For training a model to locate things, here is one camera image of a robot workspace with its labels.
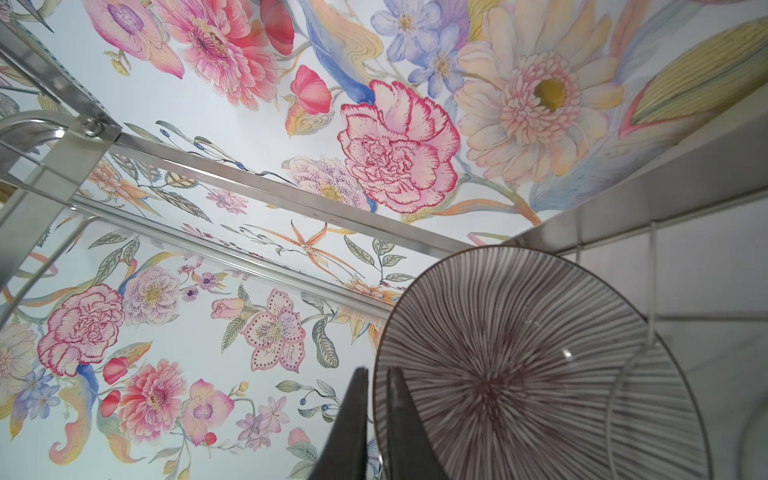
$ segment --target flower stem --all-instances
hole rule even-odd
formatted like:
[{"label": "flower stem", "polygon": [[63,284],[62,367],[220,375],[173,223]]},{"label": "flower stem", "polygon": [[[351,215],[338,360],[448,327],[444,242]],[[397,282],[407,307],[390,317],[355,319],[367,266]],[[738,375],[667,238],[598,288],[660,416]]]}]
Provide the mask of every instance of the flower stem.
[{"label": "flower stem", "polygon": [[477,175],[468,174],[468,176],[469,176],[469,179],[467,181],[469,183],[483,185],[484,187],[488,187],[493,190],[496,190],[500,194],[507,197],[512,202],[512,204],[515,205],[516,213],[521,214],[523,217],[528,219],[528,221],[530,221],[534,225],[541,225],[541,219],[539,219],[536,212],[534,212],[531,209],[530,205],[528,205],[528,202],[525,201],[525,198],[518,195],[517,192],[513,192],[508,188],[502,187],[496,182],[492,182],[483,177],[478,177]]}]

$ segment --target metal bar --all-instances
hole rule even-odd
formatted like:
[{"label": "metal bar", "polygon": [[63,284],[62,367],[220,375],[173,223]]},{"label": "metal bar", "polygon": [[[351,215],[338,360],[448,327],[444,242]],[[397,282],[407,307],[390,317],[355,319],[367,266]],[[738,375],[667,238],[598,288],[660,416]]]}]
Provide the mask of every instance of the metal bar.
[{"label": "metal bar", "polygon": [[432,257],[444,258],[472,248],[468,243],[371,214],[134,135],[120,134],[110,151]]},{"label": "metal bar", "polygon": [[312,276],[304,275],[275,263],[259,260],[245,253],[221,246],[202,238],[193,237],[187,233],[153,222],[143,217],[137,217],[121,210],[107,207],[97,201],[85,197],[75,197],[72,204],[77,210],[95,214],[106,221],[140,235],[157,239],[163,243],[179,247],[183,250],[211,258],[217,262],[242,270],[254,276],[291,286],[306,293],[321,296],[332,302],[348,306],[369,316],[371,323],[384,326],[392,306],[360,293],[352,292],[341,286],[323,282]]},{"label": "metal bar", "polygon": [[14,310],[16,310],[16,307],[22,302],[25,295],[29,293],[29,290],[32,288],[32,286],[37,283],[38,280],[45,274],[45,272],[48,271],[48,269],[53,266],[54,262],[58,260],[58,258],[61,256],[61,254],[70,246],[70,244],[74,241],[75,238],[78,237],[81,233],[83,233],[83,230],[85,230],[85,227],[90,225],[94,222],[94,220],[98,220],[98,216],[88,217],[85,220],[83,220],[80,225],[72,233],[69,234],[69,236],[64,240],[64,243],[59,245],[59,247],[54,251],[54,253],[48,258],[48,260],[42,264],[42,266],[38,269],[37,272],[35,272],[35,275],[32,276],[31,279],[27,280],[24,283],[24,286],[22,286],[21,289],[16,293],[16,296],[13,299],[13,302],[11,302],[10,305],[8,305],[8,308],[5,309],[4,312],[0,313],[0,330],[3,329],[5,326],[5,323],[8,322],[8,319],[11,318],[11,314]]},{"label": "metal bar", "polygon": [[0,22],[0,45],[2,57],[24,73],[41,92],[56,100],[60,98],[79,114],[91,117],[109,125],[118,125],[106,110],[85,88],[67,74],[62,66],[55,64],[50,54],[45,54],[43,45],[30,45],[22,40],[10,24]]},{"label": "metal bar", "polygon": [[[3,248],[3,255],[0,256],[0,286],[6,285],[16,274],[32,248],[61,212],[61,203],[71,199],[119,132],[115,127],[104,126],[101,136],[92,137],[88,135],[87,126],[90,126],[88,119],[75,119],[45,156],[45,167],[36,167],[26,179],[27,185],[46,192],[46,196],[16,190],[0,210],[0,245]],[[0,129],[0,137],[13,140],[8,135],[18,129],[5,127]],[[80,181],[62,181],[62,177],[47,167],[66,171],[70,179]]]}]

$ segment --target blue flower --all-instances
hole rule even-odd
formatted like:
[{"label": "blue flower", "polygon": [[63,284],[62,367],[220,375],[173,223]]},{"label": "blue flower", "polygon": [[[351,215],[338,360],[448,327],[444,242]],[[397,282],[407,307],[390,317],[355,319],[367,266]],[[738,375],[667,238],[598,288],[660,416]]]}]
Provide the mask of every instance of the blue flower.
[{"label": "blue flower", "polygon": [[57,391],[58,385],[46,385],[35,390],[24,403],[24,408],[29,410],[29,418],[35,419],[40,415],[41,419],[46,419],[51,414],[51,407],[61,403],[57,396],[53,396]]},{"label": "blue flower", "polygon": [[423,54],[414,60],[417,68],[408,75],[411,83],[429,82],[427,93],[432,98],[437,98],[442,93],[442,85],[451,92],[456,91],[464,84],[461,69],[458,66],[458,41],[459,28],[455,23],[446,25],[440,31],[440,39],[434,51]]},{"label": "blue flower", "polygon": [[50,382],[53,379],[53,375],[45,375],[45,369],[39,369],[37,373],[30,372],[24,377],[24,390],[18,399],[21,402],[26,402],[29,397],[37,392],[39,389],[46,387],[45,383]]},{"label": "blue flower", "polygon": [[386,51],[389,60],[416,60],[438,44],[440,5],[424,0],[384,0],[389,11],[381,10],[371,17],[371,25],[388,37],[394,36]]}]

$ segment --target white wall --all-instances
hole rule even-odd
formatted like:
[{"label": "white wall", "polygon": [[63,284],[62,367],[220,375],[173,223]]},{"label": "white wall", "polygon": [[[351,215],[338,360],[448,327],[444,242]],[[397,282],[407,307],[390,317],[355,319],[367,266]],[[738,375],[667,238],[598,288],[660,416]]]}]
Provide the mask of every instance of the white wall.
[{"label": "white wall", "polygon": [[[658,314],[768,312],[767,241],[768,199],[660,229]],[[581,264],[646,311],[648,235],[584,250]],[[700,319],[657,326],[698,401],[715,480],[737,478],[743,428],[768,397],[765,317],[763,322]],[[764,478],[768,465],[762,472]]]}]

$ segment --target painted flower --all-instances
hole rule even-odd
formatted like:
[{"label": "painted flower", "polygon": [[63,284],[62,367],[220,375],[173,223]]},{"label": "painted flower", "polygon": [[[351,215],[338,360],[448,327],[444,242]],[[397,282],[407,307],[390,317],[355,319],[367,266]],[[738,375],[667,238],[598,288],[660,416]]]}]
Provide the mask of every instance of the painted flower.
[{"label": "painted flower", "polygon": [[157,367],[145,365],[128,380],[118,419],[120,430],[134,443],[152,442],[169,432],[181,414],[181,396],[187,381],[178,362],[162,359]]},{"label": "painted flower", "polygon": [[248,199],[220,188],[214,188],[205,197],[208,200],[213,200],[217,207],[226,209],[231,214],[244,214],[243,208],[247,207],[246,204],[248,203]]},{"label": "painted flower", "polygon": [[248,0],[157,0],[157,14],[170,36],[187,48],[181,58],[232,105],[257,110],[257,98],[277,95],[277,63],[269,39]]},{"label": "painted flower", "polygon": [[310,437],[306,435],[304,429],[295,428],[288,434],[288,446],[293,446],[296,443],[310,443]]},{"label": "painted flower", "polygon": [[259,16],[275,50],[290,55],[293,51],[293,22],[285,6],[280,0],[261,0]]},{"label": "painted flower", "polygon": [[344,163],[335,158],[320,157],[313,161],[306,157],[294,157],[283,162],[283,168],[300,189],[341,202],[342,204],[370,210],[368,199],[355,177],[350,175]]},{"label": "painted flower", "polygon": [[58,392],[58,385],[46,385],[36,390],[24,402],[24,408],[29,410],[29,418],[36,419],[40,415],[41,419],[46,419],[51,414],[51,407],[55,407],[61,400],[54,396]]},{"label": "painted flower", "polygon": [[163,43],[163,34],[140,0],[82,0],[96,32],[139,60],[148,60],[160,71],[184,76],[178,55]]},{"label": "painted flower", "polygon": [[75,376],[79,365],[99,363],[118,340],[122,302],[123,296],[104,284],[66,299],[48,318],[48,333],[38,343],[40,363],[59,376]]},{"label": "painted flower", "polygon": [[9,323],[0,332],[0,406],[21,392],[32,371],[35,333],[20,323]]},{"label": "painted flower", "polygon": [[214,300],[211,304],[213,311],[210,318],[236,319],[245,308],[245,301],[239,298],[225,298]]},{"label": "painted flower", "polygon": [[159,266],[150,266],[128,280],[125,286],[126,325],[160,325],[176,318],[179,280]]},{"label": "painted flower", "polygon": [[440,31],[437,48],[413,61],[417,68],[408,76],[411,83],[427,82],[427,93],[437,98],[442,93],[442,86],[454,92],[464,84],[461,68],[458,66],[458,25],[451,23]]},{"label": "painted flower", "polygon": [[29,397],[39,389],[46,387],[47,383],[53,380],[53,375],[45,375],[45,369],[39,369],[37,372],[30,372],[24,377],[24,390],[18,399],[26,402]]},{"label": "painted flower", "polygon": [[190,401],[184,413],[184,431],[195,446],[205,442],[208,430],[224,424],[235,408],[235,402],[226,393],[202,379],[190,387]]},{"label": "painted flower", "polygon": [[285,292],[273,289],[266,299],[266,312],[258,313],[243,330],[248,345],[255,348],[250,369],[268,370],[277,365],[299,372],[304,360],[306,331],[299,314],[293,311],[293,301]]},{"label": "painted flower", "polygon": [[120,356],[118,358],[111,359],[109,362],[107,362],[107,365],[104,366],[104,370],[102,370],[101,373],[104,376],[104,381],[108,385],[112,385],[127,375],[128,358],[125,356]]},{"label": "painted flower", "polygon": [[564,175],[607,134],[604,111],[624,94],[611,83],[619,59],[600,53],[611,19],[595,24],[593,2],[575,20],[571,10],[545,0],[518,0],[514,14],[493,8],[482,26],[487,40],[459,52],[462,68],[484,79],[464,83],[455,99],[466,113],[458,127],[468,157],[488,168],[486,178]]},{"label": "painted flower", "polygon": [[237,439],[241,442],[245,441],[245,446],[252,449],[254,452],[261,447],[270,447],[272,442],[270,441],[270,435],[272,430],[262,430],[259,428],[261,424],[262,416],[253,416],[250,413],[245,414],[245,419],[238,420],[235,425],[243,429],[237,436]]},{"label": "painted flower", "polygon": [[259,416],[262,417],[259,429],[269,429],[275,433],[280,433],[282,427],[281,423],[288,423],[290,420],[288,415],[283,412],[283,407],[286,405],[286,397],[283,396],[275,402],[273,397],[270,397],[270,404],[268,406],[259,406]]},{"label": "painted flower", "polygon": [[440,7],[423,0],[384,0],[389,9],[371,17],[373,28],[387,37],[394,36],[386,54],[392,61],[416,60],[437,47]]},{"label": "painted flower", "polygon": [[109,395],[104,397],[104,401],[101,402],[101,406],[99,407],[101,416],[111,416],[120,405],[120,397],[120,390],[112,390],[109,392]]},{"label": "painted flower", "polygon": [[188,286],[187,288],[181,290],[181,299],[185,302],[193,302],[197,299],[197,295],[199,293],[200,291],[195,285]]},{"label": "painted flower", "polygon": [[296,72],[290,90],[310,115],[327,114],[331,110],[331,92],[326,82],[304,65]]},{"label": "painted flower", "polygon": [[460,139],[448,114],[400,82],[374,80],[376,104],[345,104],[346,169],[369,198],[400,214],[433,207],[456,186]]},{"label": "painted flower", "polygon": [[203,290],[210,290],[219,284],[215,273],[206,272],[197,279],[197,285]]}]

